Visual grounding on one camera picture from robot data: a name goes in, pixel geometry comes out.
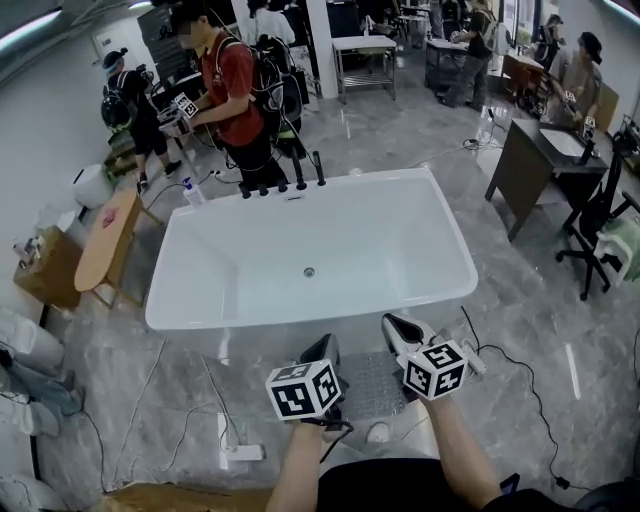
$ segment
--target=stainless steel table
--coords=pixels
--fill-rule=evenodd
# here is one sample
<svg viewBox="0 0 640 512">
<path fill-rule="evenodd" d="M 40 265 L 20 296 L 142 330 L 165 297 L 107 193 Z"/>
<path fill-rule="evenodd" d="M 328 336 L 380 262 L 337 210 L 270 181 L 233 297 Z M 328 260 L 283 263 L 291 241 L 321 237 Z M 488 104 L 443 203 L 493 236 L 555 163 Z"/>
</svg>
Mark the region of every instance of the stainless steel table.
<svg viewBox="0 0 640 512">
<path fill-rule="evenodd" d="M 333 56 L 338 75 L 338 90 L 343 103 L 347 102 L 347 87 L 361 87 L 364 85 L 382 85 L 396 99 L 396 43 L 385 36 L 355 36 L 339 37 L 333 41 Z M 342 57 L 345 53 L 360 53 L 364 55 L 382 55 L 382 73 L 369 72 L 366 75 L 345 76 Z M 391 70 L 387 60 L 391 60 Z"/>
</svg>

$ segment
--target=hand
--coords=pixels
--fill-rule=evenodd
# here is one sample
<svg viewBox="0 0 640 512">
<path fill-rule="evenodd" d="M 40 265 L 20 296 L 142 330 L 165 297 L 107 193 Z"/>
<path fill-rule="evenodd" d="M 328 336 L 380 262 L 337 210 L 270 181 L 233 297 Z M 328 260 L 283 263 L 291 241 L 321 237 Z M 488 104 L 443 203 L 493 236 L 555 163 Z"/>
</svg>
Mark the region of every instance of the hand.
<svg viewBox="0 0 640 512">
<path fill-rule="evenodd" d="M 187 121 L 187 126 L 189 127 L 189 131 L 190 132 L 193 132 L 195 130 L 196 126 L 200 126 L 202 124 L 202 122 L 199 120 L 199 118 L 200 118 L 200 114 L 196 114 L 191 119 L 185 118 L 185 120 Z"/>
</svg>

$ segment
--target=office chair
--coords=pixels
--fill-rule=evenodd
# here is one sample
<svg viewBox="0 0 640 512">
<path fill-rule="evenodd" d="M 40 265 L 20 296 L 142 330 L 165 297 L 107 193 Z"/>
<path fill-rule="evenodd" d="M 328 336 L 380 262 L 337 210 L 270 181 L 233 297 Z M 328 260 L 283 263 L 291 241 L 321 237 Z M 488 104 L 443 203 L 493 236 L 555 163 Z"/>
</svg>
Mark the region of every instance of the office chair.
<svg viewBox="0 0 640 512">
<path fill-rule="evenodd" d="M 624 203 L 615 211 L 611 212 L 616 187 L 622 174 L 622 160 L 625 156 L 633 153 L 637 147 L 638 142 L 628 133 L 625 126 L 614 135 L 613 158 L 611 160 L 611 168 L 609 169 L 607 186 L 603 192 L 601 184 L 596 195 L 582 210 L 578 222 L 579 231 L 574 226 L 570 226 L 568 230 L 569 237 L 574 236 L 582 247 L 582 250 L 564 250 L 556 254 L 556 261 L 558 262 L 561 262 L 565 256 L 586 261 L 587 276 L 584 291 L 580 294 L 580 300 L 582 301 L 587 300 L 589 296 L 589 288 L 591 287 L 591 278 L 594 269 L 604 281 L 602 291 L 606 293 L 611 288 L 611 282 L 604 271 L 602 263 L 609 263 L 616 270 L 620 270 L 622 267 L 618 258 L 604 256 L 599 260 L 594 256 L 594 251 L 598 243 L 598 232 L 609 220 L 619 217 L 630 207 L 633 207 L 640 214 L 640 205 L 626 192 L 622 193 L 625 199 Z"/>
</svg>

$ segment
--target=backpack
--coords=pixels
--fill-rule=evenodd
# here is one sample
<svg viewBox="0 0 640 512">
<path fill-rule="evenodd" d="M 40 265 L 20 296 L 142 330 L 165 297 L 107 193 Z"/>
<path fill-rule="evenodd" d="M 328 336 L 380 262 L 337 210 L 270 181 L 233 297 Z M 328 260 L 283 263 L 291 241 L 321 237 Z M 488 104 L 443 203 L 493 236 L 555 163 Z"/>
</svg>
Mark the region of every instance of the backpack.
<svg viewBox="0 0 640 512">
<path fill-rule="evenodd" d="M 485 11 L 482 11 L 482 14 L 484 14 L 490 22 L 487 30 L 482 34 L 485 47 L 496 55 L 506 55 L 509 53 L 509 47 L 511 46 L 511 35 L 509 34 L 509 30 L 507 30 L 507 26 Z"/>
<path fill-rule="evenodd" d="M 107 82 L 103 89 L 102 120 L 114 132 L 131 128 L 138 117 L 138 106 L 123 89 L 128 74 L 120 73 L 115 87 Z"/>
<path fill-rule="evenodd" d="M 229 46 L 238 44 L 245 46 L 233 36 L 222 40 L 216 54 L 217 75 L 222 76 L 222 52 Z M 297 82 L 291 74 L 290 54 L 284 43 L 268 36 L 262 36 L 251 53 L 255 63 L 253 103 L 260 110 L 269 132 L 276 135 L 283 128 L 282 113 L 289 121 L 295 121 L 302 115 L 302 99 Z"/>
</svg>

